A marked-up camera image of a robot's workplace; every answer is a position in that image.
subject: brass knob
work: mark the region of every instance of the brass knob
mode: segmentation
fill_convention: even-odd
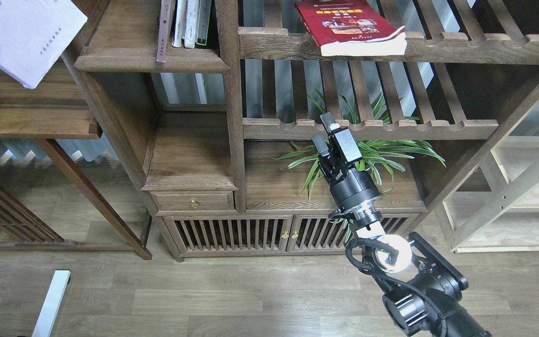
[[[199,208],[199,201],[197,201],[197,199],[195,198],[190,199],[190,208],[192,209]]]

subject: potted plant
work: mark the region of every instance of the potted plant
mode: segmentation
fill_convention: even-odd
[[[316,105],[320,113],[327,113],[327,110],[325,108],[325,97],[319,90],[315,91],[323,104],[320,104],[309,95],[308,97],[313,102],[313,104]],[[344,103],[349,111],[349,122],[351,124],[361,123],[361,118],[359,117],[359,108],[357,104],[353,106],[352,104],[350,104],[350,102],[345,96],[340,95],[340,97],[344,100]],[[371,103],[371,109],[374,115],[374,119],[381,120],[385,124],[391,123],[390,115],[386,107],[386,101],[382,93],[380,93],[378,97]],[[406,117],[406,119],[418,120],[419,118]],[[304,162],[312,163],[309,173],[306,176],[306,180],[303,183],[301,189],[301,193],[303,193],[305,189],[308,189],[308,197],[309,200],[311,200],[313,187],[315,186],[317,179],[323,177],[323,173],[319,169],[317,151],[313,144],[301,147],[291,141],[291,146],[293,147],[292,152],[273,159],[295,159],[289,164],[289,169],[292,169],[293,167],[298,166]],[[440,155],[438,155],[434,151],[434,149],[432,149],[432,145],[430,145],[430,143],[425,140],[357,140],[357,146],[359,147],[359,150],[363,155],[362,160],[356,163],[357,170],[365,171],[367,169],[370,169],[370,175],[378,186],[382,185],[382,179],[380,176],[380,172],[378,171],[378,166],[383,166],[384,169],[386,169],[386,171],[390,173],[392,188],[389,190],[381,190],[381,193],[389,193],[391,192],[391,190],[394,189],[395,170],[401,172],[404,172],[406,170],[403,165],[392,160],[394,158],[415,159],[414,155],[427,155],[434,157],[436,160],[438,160],[445,166],[444,159]],[[340,221],[343,221],[343,226],[347,228],[346,240],[348,240],[351,235],[350,229],[348,228],[349,223],[347,220],[343,219],[338,220],[338,222]]]

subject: robotic arm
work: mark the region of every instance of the robotic arm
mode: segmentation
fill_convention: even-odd
[[[367,172],[355,168],[362,155],[350,130],[341,128],[330,113],[321,115],[321,122],[328,143],[321,135],[312,141],[338,206],[330,217],[350,220],[351,231],[358,237],[347,245],[346,256],[361,273],[376,280],[395,325],[407,336],[429,330],[434,337],[490,337],[459,304],[468,282],[451,263],[415,232],[409,234],[408,241],[400,235],[385,234],[379,222],[381,214],[373,206],[380,192]],[[362,248],[361,261],[353,257],[356,247]],[[411,248],[423,256],[414,254]],[[411,281],[389,275],[410,263],[419,271]]]

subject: cabinet door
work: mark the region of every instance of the cabinet door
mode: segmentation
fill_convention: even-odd
[[[166,217],[183,256],[252,256],[286,251],[291,216]]]
[[[417,218],[417,213],[384,214],[380,220],[388,234],[407,234],[409,224]],[[328,221],[327,215],[295,215],[292,221],[291,238],[287,252],[330,252],[344,251],[347,230],[342,223]]]

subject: wooden panel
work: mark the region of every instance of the wooden panel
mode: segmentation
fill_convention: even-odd
[[[221,211],[234,209],[233,193],[227,190],[207,192],[151,192],[159,211]]]
[[[36,89],[0,70],[0,137],[97,139],[101,130],[63,62]]]
[[[157,2],[112,1],[75,66],[83,71],[142,73],[223,73],[228,69],[218,51],[208,49],[169,48],[167,61],[156,62],[158,15]]]
[[[280,210],[292,212],[297,210],[314,210],[330,213],[335,209],[334,200],[329,192],[328,184],[318,181],[309,200],[306,192],[301,193],[309,171],[309,165],[300,165],[287,169],[289,160],[272,160],[291,151],[288,143],[247,143],[246,170],[248,177],[248,209]],[[376,208],[396,212],[422,212],[423,201],[417,191],[417,185],[410,169],[405,173],[396,173],[396,187],[384,199],[376,201]],[[384,179],[381,190],[390,188],[390,179]]]
[[[225,113],[166,113],[144,190],[235,190]]]
[[[283,28],[240,27],[242,59],[350,60],[346,56],[323,57],[310,38],[293,39]],[[407,49],[401,56],[359,57],[358,60],[402,62],[461,62],[487,64],[539,64],[539,35],[527,35],[528,42],[513,46],[505,34],[484,34],[486,40],[474,45],[464,33],[445,32],[434,44],[421,32],[407,31]]]

